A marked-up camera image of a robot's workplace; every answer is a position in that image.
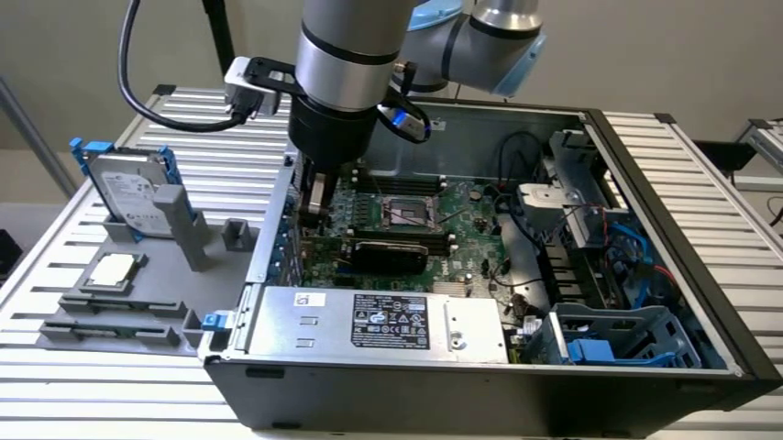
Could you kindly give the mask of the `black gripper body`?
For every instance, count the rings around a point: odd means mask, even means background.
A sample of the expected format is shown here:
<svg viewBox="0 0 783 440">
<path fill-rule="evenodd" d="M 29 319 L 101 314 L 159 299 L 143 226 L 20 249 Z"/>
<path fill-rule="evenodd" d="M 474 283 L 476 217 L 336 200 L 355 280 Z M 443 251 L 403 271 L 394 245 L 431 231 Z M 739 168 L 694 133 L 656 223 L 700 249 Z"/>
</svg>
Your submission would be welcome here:
<svg viewBox="0 0 783 440">
<path fill-rule="evenodd" d="M 366 153 L 375 126 L 374 108 L 343 112 L 306 95 L 291 97 L 288 138 L 319 173 L 338 170 Z"/>
</svg>

